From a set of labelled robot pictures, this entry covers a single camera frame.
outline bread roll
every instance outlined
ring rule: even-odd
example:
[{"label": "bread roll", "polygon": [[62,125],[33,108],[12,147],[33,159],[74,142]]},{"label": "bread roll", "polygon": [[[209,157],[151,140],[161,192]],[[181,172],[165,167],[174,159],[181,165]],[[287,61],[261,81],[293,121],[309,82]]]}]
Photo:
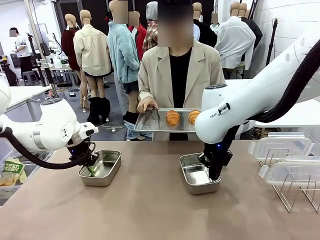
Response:
[{"label": "bread roll", "polygon": [[177,111],[170,110],[166,113],[165,119],[170,126],[174,126],[179,122],[180,115]]},{"label": "bread roll", "polygon": [[190,112],[189,116],[188,116],[189,122],[192,124],[195,124],[196,119],[199,114],[200,114],[200,111],[198,111],[198,110],[193,110],[192,112]]}]

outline beige blazer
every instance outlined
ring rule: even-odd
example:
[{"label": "beige blazer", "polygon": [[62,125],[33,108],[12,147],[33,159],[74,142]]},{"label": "beige blazer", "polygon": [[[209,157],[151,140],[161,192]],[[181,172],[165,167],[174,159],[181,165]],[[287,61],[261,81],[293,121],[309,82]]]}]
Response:
[{"label": "beige blazer", "polygon": [[[140,100],[153,97],[160,108],[174,108],[168,47],[156,46],[144,53],[138,82]],[[205,87],[218,83],[225,83],[218,51],[194,40],[183,107],[200,109]],[[168,141],[169,134],[157,133],[155,139]],[[195,134],[189,134],[189,140],[192,139],[197,139]]]},{"label": "beige blazer", "polygon": [[90,24],[85,24],[73,38],[76,61],[80,68],[92,75],[103,76],[111,71],[107,52],[107,36]]}]

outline white shirt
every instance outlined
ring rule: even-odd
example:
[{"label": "white shirt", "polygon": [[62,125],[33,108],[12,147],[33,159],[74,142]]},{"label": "white shirt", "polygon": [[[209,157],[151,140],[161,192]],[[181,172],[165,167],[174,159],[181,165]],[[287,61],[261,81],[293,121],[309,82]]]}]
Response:
[{"label": "white shirt", "polygon": [[217,35],[217,36],[218,36],[218,32],[219,32],[219,26],[220,26],[219,23],[213,23],[210,25],[211,30],[214,31],[215,35]]},{"label": "white shirt", "polygon": [[200,38],[200,28],[193,24],[193,37],[195,38],[195,40],[199,41]]},{"label": "white shirt", "polygon": [[107,36],[90,24],[85,24],[73,38],[76,61],[80,68],[92,75],[103,76],[111,71],[107,52]]},{"label": "white shirt", "polygon": [[214,48],[220,53],[222,68],[236,68],[240,65],[242,55],[245,54],[244,69],[248,70],[255,40],[255,34],[240,17],[231,16],[228,21],[221,23]]},{"label": "white shirt", "polygon": [[138,29],[136,29],[135,27],[132,29],[131,35],[133,37],[134,40],[136,40],[136,33],[138,32]]},{"label": "white shirt", "polygon": [[29,52],[28,45],[27,45],[26,38],[24,36],[19,34],[16,37],[16,40],[14,41],[14,44],[15,44],[15,50],[19,49],[20,47],[25,47],[24,49],[22,49],[19,52],[17,52],[16,55],[17,55],[18,58],[31,56],[31,54]]}]

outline hand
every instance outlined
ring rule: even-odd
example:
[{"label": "hand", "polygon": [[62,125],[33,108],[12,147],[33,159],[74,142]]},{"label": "hand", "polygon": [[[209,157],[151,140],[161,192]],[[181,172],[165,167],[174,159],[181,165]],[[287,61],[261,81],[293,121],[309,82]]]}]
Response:
[{"label": "hand", "polygon": [[156,109],[158,109],[158,104],[156,103],[155,99],[151,96],[147,96],[144,99],[142,99],[141,102],[139,102],[138,107],[136,108],[136,110],[139,113],[145,113],[147,110],[148,106],[152,106],[155,107]]}]

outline chair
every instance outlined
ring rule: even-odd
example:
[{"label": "chair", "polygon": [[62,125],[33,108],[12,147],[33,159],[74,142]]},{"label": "chair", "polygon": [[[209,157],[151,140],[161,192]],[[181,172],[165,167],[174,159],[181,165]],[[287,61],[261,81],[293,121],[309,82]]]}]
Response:
[{"label": "chair", "polygon": [[25,86],[40,84],[39,79],[34,71],[24,71],[22,73],[22,79]]}]

